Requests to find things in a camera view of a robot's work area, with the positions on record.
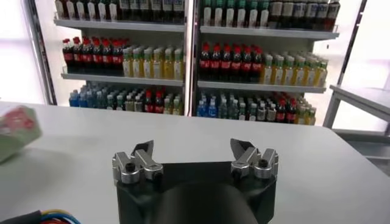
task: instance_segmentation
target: white table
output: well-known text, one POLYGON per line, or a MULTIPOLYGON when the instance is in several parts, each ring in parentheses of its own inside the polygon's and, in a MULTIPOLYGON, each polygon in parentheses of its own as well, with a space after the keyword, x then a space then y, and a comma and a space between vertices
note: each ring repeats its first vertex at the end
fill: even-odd
POLYGON ((390 223, 390 178, 327 128, 28 106, 44 136, 0 165, 0 220, 61 208, 82 223, 118 223, 115 152, 154 139, 160 163, 232 161, 238 138, 278 151, 272 223, 390 223))

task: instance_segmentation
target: bottle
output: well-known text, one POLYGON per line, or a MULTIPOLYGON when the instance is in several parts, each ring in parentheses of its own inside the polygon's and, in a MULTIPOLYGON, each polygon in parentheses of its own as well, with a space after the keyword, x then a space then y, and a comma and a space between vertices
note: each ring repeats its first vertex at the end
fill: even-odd
POLYGON ((246 0, 238 0, 238 12, 237 12, 237 27, 245 27, 246 22, 245 22, 245 4, 246 0))
POLYGON ((317 8, 318 8, 318 0, 309 0, 306 6, 305 12, 305 28, 313 29, 313 25, 316 21, 317 8))
POLYGON ((183 65, 183 51, 181 48, 175 50, 174 62, 174 78, 176 80, 183 80, 184 65, 183 65))
POLYGON ((272 76, 272 60, 273 57, 269 54, 266 55, 266 63, 263 68, 263 72, 260 76, 260 83, 264 85, 271 84, 271 76, 272 76))
POLYGON ((339 10, 340 10, 339 0, 332 0, 329 3, 328 15, 327 15, 327 18, 325 19, 325 30, 326 31, 333 31, 339 10))
POLYGON ((235 0, 227 0, 226 27, 234 26, 235 3, 235 0))
POLYGON ((141 20, 140 0, 130 0, 131 20, 141 20))
POLYGON ((164 79, 173 79, 172 48, 165 50, 164 79))
POLYGON ((210 71, 210 80, 218 80, 219 79, 219 70, 221 68, 221 48, 219 47, 219 43, 214 45, 214 51, 211 55, 211 63, 210 63, 211 71, 210 71))
POLYGON ((184 24, 184 1, 175 0, 173 2, 173 22, 177 24, 184 24))
POLYGON ((200 80, 207 80, 210 73, 210 47, 207 43, 204 43, 202 46, 202 52, 200 53, 200 80))
POLYGON ((268 122, 275 122, 276 119, 276 110, 275 110, 275 104, 271 103, 271 106, 267 109, 267 121, 268 122))
POLYGON ((162 22, 163 21, 163 1, 162 0, 152 0, 152 12, 153 12, 153 22, 162 22))
POLYGON ((152 62, 152 49, 147 48, 144 50, 144 76, 147 79, 154 78, 153 75, 153 62, 152 62))
POLYGON ((150 21, 151 7, 149 0, 140 0, 141 21, 150 21))
POLYGON ((230 81, 231 82, 240 82, 241 81, 241 74, 239 70, 241 69, 241 49, 236 46, 234 49, 233 54, 233 60, 231 65, 231 74, 230 74, 230 81))
POLYGON ((284 29, 291 28, 291 17, 293 16, 293 0, 284 0, 280 27, 284 29))
POLYGON ((286 58, 286 66, 283 70, 283 77, 282 77, 282 85, 292 85, 292 76, 294 73, 294 58, 292 56, 287 56, 286 58))
POLYGON ((164 23, 173 22, 173 1, 163 0, 164 23))
POLYGON ((283 3, 281 0, 272 1, 269 8, 270 17, 268 19, 268 27, 271 29, 279 28, 280 16, 282 15, 283 3))
POLYGON ((232 56, 230 54, 230 46, 225 44, 224 54, 221 61, 221 72, 219 73, 219 80, 228 81, 230 65, 232 64, 232 56))
POLYGON ((297 59, 297 67, 295 68, 292 80, 292 85, 295 86, 304 86, 303 78, 305 76, 305 61, 306 59, 303 57, 298 57, 297 59))

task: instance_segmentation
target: bottle label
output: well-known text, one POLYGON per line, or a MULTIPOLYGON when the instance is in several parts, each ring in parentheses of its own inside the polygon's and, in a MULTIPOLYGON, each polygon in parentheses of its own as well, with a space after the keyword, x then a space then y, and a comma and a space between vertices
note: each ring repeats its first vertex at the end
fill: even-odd
POLYGON ((110 4, 110 16, 111 16, 111 21, 116 21, 118 19, 118 11, 116 11, 117 5, 111 3, 110 4))
POLYGON ((233 27, 234 9, 227 9, 226 12, 226 26, 233 27))
POLYGON ((270 85, 271 84, 271 74, 272 74, 272 69, 271 68, 266 68, 264 70, 264 84, 265 85, 270 85))
POLYGON ((292 2, 285 2, 283 4, 283 16, 292 16, 293 15, 293 9, 294 9, 294 3, 292 2))
POLYGON ((65 17, 65 13, 63 10, 62 2, 59 0, 55 1, 55 8, 57 9, 57 14, 60 19, 63 19, 65 17))
POLYGON ((282 77, 283 77, 283 70, 277 69, 276 75, 275 75, 275 85, 281 85, 282 84, 282 77))
POLYGON ((257 10, 252 9, 249 14, 249 28, 255 28, 257 21, 257 10))
POLYGON ((162 9, 161 0, 153 0, 152 10, 160 11, 162 9))
POLYGON ((238 16, 237 16, 237 27, 244 27, 244 21, 245 21, 245 9, 239 9, 238 16))
POLYGON ((90 14, 90 20, 95 21, 96 20, 95 5, 92 2, 88 3, 88 13, 90 14))
POLYGON ((205 8, 205 10, 203 12, 203 15, 204 15, 204 18, 203 18, 204 25, 205 26, 210 26, 211 8, 210 7, 205 8))
POLYGON ((222 9, 215 9, 215 26, 222 26, 222 9))
POLYGON ((325 19, 328 15, 328 4, 319 4, 317 18, 325 19))
POLYGON ((296 81, 297 86, 303 86, 303 76, 304 75, 305 75, 305 72, 302 70, 297 72, 297 81, 296 81))
POLYGON ((306 15, 305 16, 307 18, 314 18, 314 17, 316 17, 317 8, 318 8, 318 4, 317 3, 309 3, 309 4, 307 4, 307 9, 306 9, 306 15))
POLYGON ((66 7, 68 8, 68 14, 69 14, 69 19, 76 19, 76 13, 74 10, 74 4, 71 1, 66 2, 66 7))
POLYGON ((161 78, 161 63, 158 61, 158 62, 154 62, 153 63, 153 72, 154 72, 154 78, 155 79, 160 79, 161 78))
POLYGON ((267 26, 268 16, 269 16, 269 11, 268 10, 261 11, 260 27, 266 27, 267 26))
POLYGON ((283 7, 282 2, 273 2, 271 15, 272 16, 280 16, 282 14, 282 7, 283 7))
POLYGON ((336 19, 337 14, 339 13, 340 5, 339 4, 330 4, 327 18, 336 19))
POLYGON ((76 7, 77 7, 77 12, 79 14, 79 19, 85 20, 84 4, 82 2, 77 2, 76 7))
POLYGON ((100 15, 100 20, 105 21, 106 16, 105 16, 105 4, 104 3, 99 3, 97 5, 99 7, 99 15, 100 15))
POLYGON ((173 1, 172 0, 163 0, 163 10, 166 12, 172 11, 173 10, 173 1))

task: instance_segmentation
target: refrigerator shelf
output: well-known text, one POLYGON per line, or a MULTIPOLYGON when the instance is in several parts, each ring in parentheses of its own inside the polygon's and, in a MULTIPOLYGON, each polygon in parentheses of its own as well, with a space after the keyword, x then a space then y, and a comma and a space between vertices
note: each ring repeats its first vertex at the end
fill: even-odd
POLYGON ((198 81, 200 88, 213 89, 237 89, 237 90, 251 90, 251 91, 275 91, 287 93, 324 93, 326 87, 313 86, 279 86, 279 85, 262 85, 251 83, 227 83, 227 82, 208 82, 198 81))

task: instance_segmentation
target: cable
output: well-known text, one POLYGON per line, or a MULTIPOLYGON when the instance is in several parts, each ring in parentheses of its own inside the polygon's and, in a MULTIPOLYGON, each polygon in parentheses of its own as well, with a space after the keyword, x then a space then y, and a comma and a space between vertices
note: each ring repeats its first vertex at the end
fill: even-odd
POLYGON ((48 214, 48 215, 43 215, 41 218, 41 221, 46 221, 50 219, 60 219, 60 218, 65 218, 74 224, 81 224, 75 217, 68 215, 68 214, 48 214))

